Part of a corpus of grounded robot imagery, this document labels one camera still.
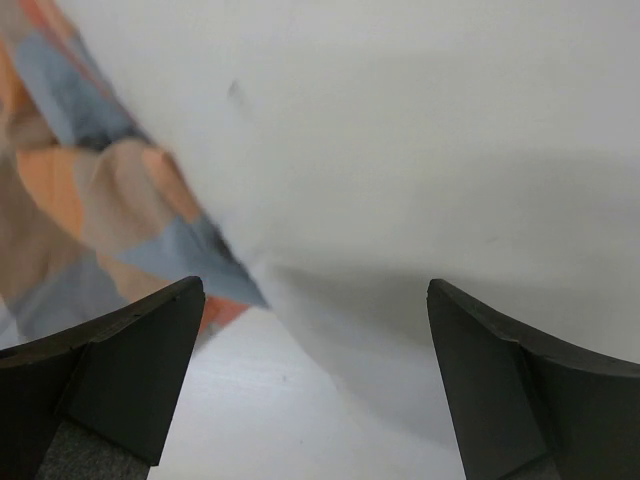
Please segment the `white pillow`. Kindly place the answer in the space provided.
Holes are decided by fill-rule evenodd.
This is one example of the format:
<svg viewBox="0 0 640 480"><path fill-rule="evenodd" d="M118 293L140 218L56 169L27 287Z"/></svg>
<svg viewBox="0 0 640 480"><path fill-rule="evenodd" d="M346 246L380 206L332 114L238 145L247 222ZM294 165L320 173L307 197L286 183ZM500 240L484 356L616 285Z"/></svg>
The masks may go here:
<svg viewBox="0 0 640 480"><path fill-rule="evenodd" d="M639 358L635 1L64 1L314 356L405 350L444 278Z"/></svg>

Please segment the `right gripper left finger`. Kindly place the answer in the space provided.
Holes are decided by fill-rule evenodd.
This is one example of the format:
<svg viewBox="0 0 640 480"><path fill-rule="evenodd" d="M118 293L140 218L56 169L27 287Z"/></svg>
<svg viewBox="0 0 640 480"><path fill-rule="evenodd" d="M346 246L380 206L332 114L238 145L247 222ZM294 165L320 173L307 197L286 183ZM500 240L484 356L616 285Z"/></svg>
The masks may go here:
<svg viewBox="0 0 640 480"><path fill-rule="evenodd" d="M187 277L1 352L4 479L145 479L160 462L205 294Z"/></svg>

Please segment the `checkered orange grey pillowcase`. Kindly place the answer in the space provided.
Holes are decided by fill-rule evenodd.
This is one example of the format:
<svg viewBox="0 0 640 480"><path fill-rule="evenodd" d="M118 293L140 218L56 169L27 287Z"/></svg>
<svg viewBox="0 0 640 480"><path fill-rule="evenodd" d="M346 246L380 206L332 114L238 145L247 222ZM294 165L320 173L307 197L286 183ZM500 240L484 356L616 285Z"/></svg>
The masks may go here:
<svg viewBox="0 0 640 480"><path fill-rule="evenodd" d="M203 328L265 303L57 5L3 2L2 346L84 323L188 276L203 284Z"/></svg>

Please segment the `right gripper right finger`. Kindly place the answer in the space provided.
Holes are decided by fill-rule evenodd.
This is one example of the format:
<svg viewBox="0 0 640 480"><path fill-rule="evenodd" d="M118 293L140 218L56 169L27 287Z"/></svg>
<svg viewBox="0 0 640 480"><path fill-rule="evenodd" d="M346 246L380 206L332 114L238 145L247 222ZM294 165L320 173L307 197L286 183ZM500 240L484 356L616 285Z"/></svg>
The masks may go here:
<svg viewBox="0 0 640 480"><path fill-rule="evenodd" d="M444 280L432 339L469 479L636 479L639 367L510 318Z"/></svg>

